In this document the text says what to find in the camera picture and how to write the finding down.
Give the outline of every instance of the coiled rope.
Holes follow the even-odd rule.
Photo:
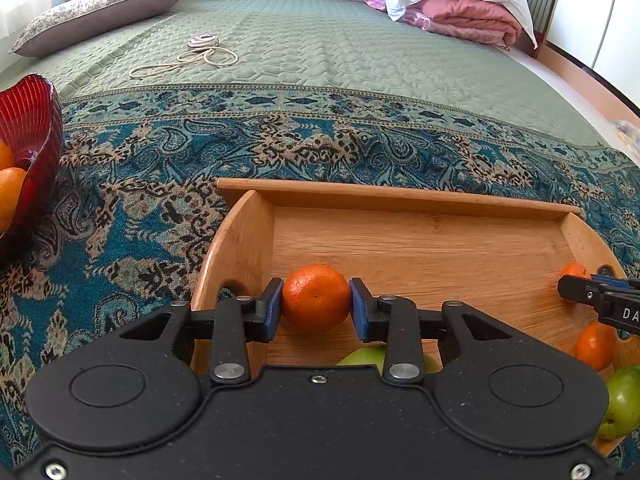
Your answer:
[[[165,72],[169,72],[170,70],[199,61],[204,61],[208,65],[220,68],[223,66],[231,66],[238,62],[239,59],[238,54],[228,48],[220,46],[220,40],[217,36],[212,34],[194,36],[187,41],[187,46],[189,47],[189,50],[179,54],[178,57],[175,58],[174,62],[137,66],[129,70],[129,78],[144,79],[145,77],[161,75]],[[216,52],[225,52],[226,54],[231,55],[232,58],[226,61],[213,61],[211,57]]]

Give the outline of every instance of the folded blanket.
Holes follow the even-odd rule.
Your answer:
[[[386,10],[384,0],[364,1]],[[515,43],[522,31],[501,4],[483,0],[421,0],[407,8],[401,21],[436,34],[503,47]]]

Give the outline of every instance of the mattress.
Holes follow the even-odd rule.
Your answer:
[[[140,64],[167,62],[197,34],[220,37],[239,62],[192,64],[131,80]],[[0,88],[36,72],[61,98],[191,83],[333,86],[427,100],[585,146],[597,131],[547,83],[505,52],[392,22],[347,0],[185,0],[172,12],[103,34],[0,74]]]

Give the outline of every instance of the fruit bowl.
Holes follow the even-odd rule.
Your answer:
[[[27,174],[14,217],[0,235],[0,261],[24,247],[49,205],[62,150],[62,113],[56,89],[29,74],[0,92],[0,140]]]

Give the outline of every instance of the patterned blanket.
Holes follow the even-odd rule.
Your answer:
[[[640,274],[640,170],[624,155],[409,98],[331,88],[162,86],[63,103],[51,212],[2,269],[0,459],[38,445],[22,393],[52,359],[190,296],[227,213],[216,178],[415,187],[579,205]],[[633,435],[613,457],[637,459]]]

